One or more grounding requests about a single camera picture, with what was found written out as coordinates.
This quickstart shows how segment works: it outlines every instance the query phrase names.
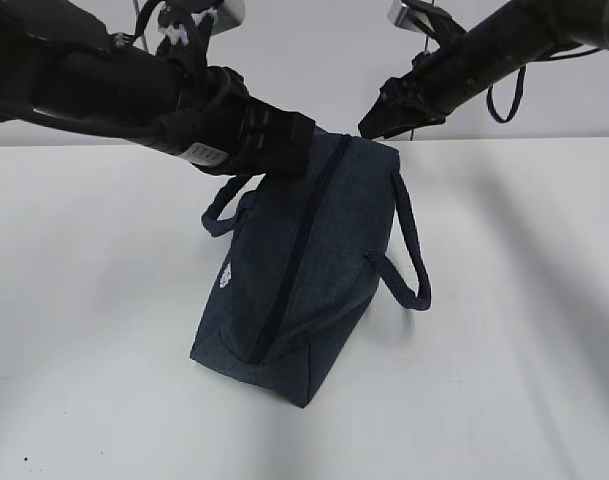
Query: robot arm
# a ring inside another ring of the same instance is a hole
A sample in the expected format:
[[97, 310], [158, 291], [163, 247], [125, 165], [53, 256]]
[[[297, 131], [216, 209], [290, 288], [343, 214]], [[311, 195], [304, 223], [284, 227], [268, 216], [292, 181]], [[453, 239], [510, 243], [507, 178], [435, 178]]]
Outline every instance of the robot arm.
[[456, 108], [526, 64], [581, 45], [609, 50], [609, 0], [512, 0], [470, 32], [439, 8], [395, 0], [389, 19], [440, 48], [390, 78], [360, 123], [366, 138], [443, 124]]
[[315, 123], [207, 65], [210, 36], [241, 23], [243, 1], [168, 0], [167, 38], [149, 55], [133, 43], [159, 3], [147, 2], [135, 35], [109, 35], [67, 0], [0, 0], [0, 122], [125, 138], [213, 175], [302, 174]]

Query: bag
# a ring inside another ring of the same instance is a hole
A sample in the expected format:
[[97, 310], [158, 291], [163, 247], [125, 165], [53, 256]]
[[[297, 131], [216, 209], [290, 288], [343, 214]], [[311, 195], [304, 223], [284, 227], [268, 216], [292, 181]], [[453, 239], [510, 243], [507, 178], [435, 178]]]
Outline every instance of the bag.
[[[304, 177], [266, 176], [220, 221], [251, 177], [231, 179], [202, 218], [214, 237], [234, 234], [191, 358], [305, 407], [380, 278], [403, 307], [427, 310], [431, 286], [399, 169], [397, 150], [318, 130]], [[396, 207], [417, 295], [384, 254]]]

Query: zipper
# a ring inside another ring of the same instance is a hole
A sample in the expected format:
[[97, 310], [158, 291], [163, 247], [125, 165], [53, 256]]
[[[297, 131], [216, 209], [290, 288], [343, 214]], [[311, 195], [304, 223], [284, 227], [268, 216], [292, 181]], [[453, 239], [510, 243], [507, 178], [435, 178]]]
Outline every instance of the zipper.
[[333, 153], [331, 153], [326, 161], [326, 165], [324, 165], [324, 168], [317, 177], [315, 186], [313, 187], [313, 193], [309, 198], [304, 217], [302, 218], [302, 223], [300, 224], [297, 237], [295, 238], [293, 250], [288, 259], [282, 283], [277, 292], [277, 298], [275, 299], [268, 319], [262, 327], [258, 339], [253, 346], [248, 363], [255, 364], [261, 362], [270, 350], [273, 342], [275, 342], [277, 332], [284, 320], [284, 314], [286, 313], [291, 293], [295, 287], [295, 279], [302, 264], [302, 260], [304, 259], [304, 253], [311, 237], [315, 218], [324, 201], [326, 192], [331, 185], [331, 180], [335, 177], [335, 174], [342, 163], [342, 159], [346, 155], [352, 141], [353, 139], [350, 135], [344, 135], [339, 140]]

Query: wire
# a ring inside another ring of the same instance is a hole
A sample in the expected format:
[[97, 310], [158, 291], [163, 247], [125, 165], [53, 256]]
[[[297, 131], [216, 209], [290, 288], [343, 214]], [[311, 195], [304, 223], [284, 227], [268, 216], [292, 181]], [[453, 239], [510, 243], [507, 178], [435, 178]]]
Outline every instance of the wire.
[[509, 123], [511, 120], [515, 118], [518, 110], [520, 109], [520, 104], [522, 103], [522, 98], [524, 97], [524, 80], [526, 79], [526, 65], [520, 68], [520, 73], [517, 76], [517, 84], [515, 85], [515, 98], [513, 99], [513, 105], [511, 106], [511, 111], [508, 114], [508, 117], [502, 118], [497, 110], [495, 109], [495, 102], [493, 100], [493, 85], [488, 89], [488, 94], [486, 95], [486, 105], [488, 106], [488, 111], [491, 116], [495, 119], [497, 123]]
[[556, 57], [540, 58], [539, 60], [536, 60], [536, 61], [537, 62], [557, 62], [560, 60], [572, 60], [574, 58], [583, 58], [583, 57], [588, 57], [589, 55], [595, 55], [596, 53], [600, 53], [601, 51], [602, 51], [601, 48], [592, 48], [591, 50], [587, 50], [585, 52], [571, 53], [569, 55], [558, 55]]
[[40, 125], [42, 127], [54, 128], [65, 132], [79, 133], [93, 137], [105, 138], [147, 138], [156, 137], [162, 133], [162, 127], [118, 127], [105, 126], [94, 123], [74, 122], [57, 117], [51, 117], [32, 109], [18, 107], [10, 102], [0, 100], [0, 115], [10, 117], [13, 120]]
[[[589, 55], [595, 55], [596, 53], [599, 53], [602, 51], [601, 48], [592, 48], [592, 49], [586, 50], [584, 52], [554, 56], [555, 53], [568, 52], [570, 50], [575, 50], [576, 48], [578, 48], [577, 45], [563, 46], [563, 47], [553, 50], [552, 52], [549, 52], [548, 56], [545, 55], [535, 61], [538, 63], [545, 63], [545, 62], [557, 62], [557, 61], [561, 61], [561, 60], [572, 60], [574, 58], [583, 58], [583, 57], [588, 57]], [[493, 119], [495, 119], [496, 122], [502, 123], [502, 124], [509, 123], [510, 121], [512, 121], [515, 118], [515, 115], [517, 115], [517, 112], [520, 108], [520, 104], [522, 102], [522, 98], [524, 97], [524, 80], [525, 80], [525, 78], [526, 78], [526, 65], [520, 69], [520, 73], [517, 78], [517, 85], [515, 87], [515, 98], [513, 99], [513, 106], [511, 107], [511, 111], [508, 114], [507, 118], [502, 118], [497, 113], [497, 110], [495, 109], [495, 102], [493, 100], [493, 86], [491, 86], [488, 89], [488, 94], [486, 96], [486, 105], [488, 106], [489, 113], [491, 114]]]
[[[139, 18], [141, 9], [139, 0], [133, 0], [133, 6], [135, 7], [135, 19]], [[146, 41], [146, 33], [142, 34], [142, 46], [144, 47], [144, 51], [146, 53], [151, 53], [148, 50], [148, 42]]]
[[127, 46], [132, 46], [138, 38], [144, 35], [144, 31], [148, 26], [148, 22], [151, 20], [151, 16], [155, 11], [155, 8], [162, 3], [163, 0], [147, 0], [137, 16], [137, 22], [135, 22], [135, 33], [133, 35], [124, 35], [124, 39], [127, 42]]
[[192, 56], [194, 65], [189, 65], [191, 73], [193, 74], [194, 91], [195, 91], [195, 106], [198, 110], [206, 108], [206, 69], [208, 68], [208, 61], [206, 58], [207, 47], [204, 45], [200, 36], [200, 30], [195, 24], [195, 20], [189, 15], [186, 10], [180, 8], [177, 10], [176, 15], [178, 16], [179, 22], [184, 26], [189, 40], [189, 53]]
[[[435, 6], [435, 0], [432, 0], [431, 5], [434, 7]], [[429, 41], [429, 36], [428, 34], [426, 34], [426, 40], [424, 41], [424, 51], [428, 52], [428, 41]], [[415, 140], [415, 129], [411, 130], [411, 142]]]

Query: white backdrop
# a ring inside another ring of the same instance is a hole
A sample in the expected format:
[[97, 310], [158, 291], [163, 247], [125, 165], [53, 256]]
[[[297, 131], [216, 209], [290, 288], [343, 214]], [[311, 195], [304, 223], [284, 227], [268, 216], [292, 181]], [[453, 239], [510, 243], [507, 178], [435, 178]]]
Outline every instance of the white backdrop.
[[[132, 31], [131, 0], [75, 0], [110, 31]], [[503, 0], [438, 0], [470, 28]], [[334, 131], [357, 132], [381, 84], [406, 73], [423, 48], [418, 34], [387, 21], [391, 0], [247, 0], [239, 29], [213, 40], [210, 60], [246, 77], [251, 92], [284, 109], [302, 111]], [[149, 32], [151, 44], [159, 36]], [[496, 89], [508, 111], [514, 79]], [[515, 121], [496, 124], [483, 98], [462, 107], [447, 125], [418, 132], [418, 139], [609, 136], [609, 53], [533, 65]], [[13, 123], [0, 126], [0, 145], [111, 143]]]

